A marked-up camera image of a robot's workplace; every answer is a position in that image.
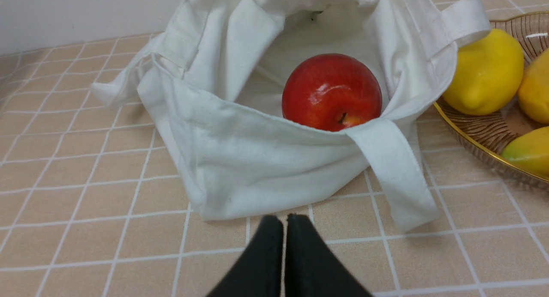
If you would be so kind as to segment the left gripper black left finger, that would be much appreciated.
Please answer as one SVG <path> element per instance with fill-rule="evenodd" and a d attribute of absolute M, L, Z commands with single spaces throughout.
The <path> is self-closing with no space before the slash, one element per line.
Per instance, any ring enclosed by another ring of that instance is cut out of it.
<path fill-rule="evenodd" d="M 245 250 L 208 297 L 279 297 L 281 295 L 283 224 L 262 217 Z"/>

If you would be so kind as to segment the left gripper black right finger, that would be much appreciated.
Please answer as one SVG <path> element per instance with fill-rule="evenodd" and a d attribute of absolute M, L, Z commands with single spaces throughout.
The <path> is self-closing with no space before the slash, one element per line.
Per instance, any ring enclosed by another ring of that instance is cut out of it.
<path fill-rule="evenodd" d="M 286 297 L 371 297 L 338 260 L 307 215 L 287 217 Z"/>

